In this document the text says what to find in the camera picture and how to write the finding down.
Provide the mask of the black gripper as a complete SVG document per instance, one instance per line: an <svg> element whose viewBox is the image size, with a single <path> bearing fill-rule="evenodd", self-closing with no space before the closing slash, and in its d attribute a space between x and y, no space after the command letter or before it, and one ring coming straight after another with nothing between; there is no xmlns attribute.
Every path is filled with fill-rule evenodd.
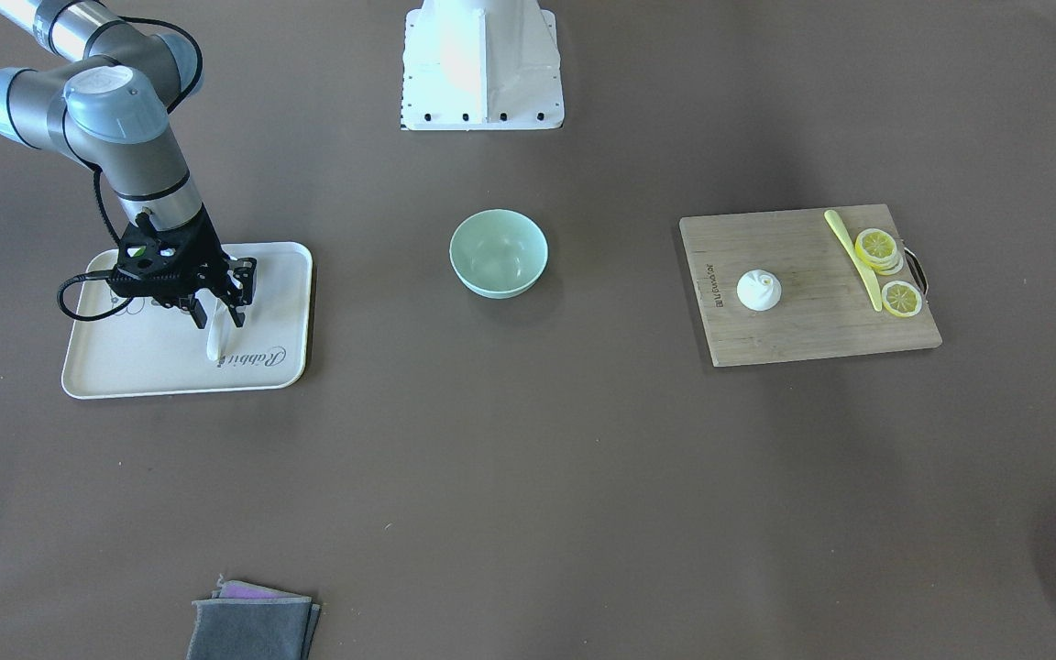
<svg viewBox="0 0 1056 660"><path fill-rule="evenodd" d="M175 306L185 300L194 326L205 329L208 313L194 294L206 289L226 306L234 326L243 327L242 308L252 304L256 293L257 260L226 254L205 206L177 228L158 230L152 221L150 209L138 213L139 233L152 242L149 258L155 262L138 272L138 296Z"/></svg>

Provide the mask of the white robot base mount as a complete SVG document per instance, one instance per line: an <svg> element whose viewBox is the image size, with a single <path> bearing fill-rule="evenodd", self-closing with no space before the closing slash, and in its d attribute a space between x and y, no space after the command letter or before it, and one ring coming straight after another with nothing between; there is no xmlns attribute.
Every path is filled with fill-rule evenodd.
<svg viewBox="0 0 1056 660"><path fill-rule="evenodd" d="M406 14L400 128L560 128L557 16L536 1L423 1Z"/></svg>

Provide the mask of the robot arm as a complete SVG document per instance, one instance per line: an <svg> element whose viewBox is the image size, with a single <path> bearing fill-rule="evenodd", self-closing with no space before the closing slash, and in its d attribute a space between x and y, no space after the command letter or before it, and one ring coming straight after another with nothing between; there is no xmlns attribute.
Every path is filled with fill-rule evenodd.
<svg viewBox="0 0 1056 660"><path fill-rule="evenodd" d="M201 84L197 41L171 24L143 33L99 1L0 1L0 14L67 59L0 70L0 135L80 163L95 185L109 183L128 222L112 234L114 266L70 285L103 281L120 308L150 298L197 327L208 323L197 293L208 290L242 326L257 262L223 250L171 129L172 110Z"/></svg>

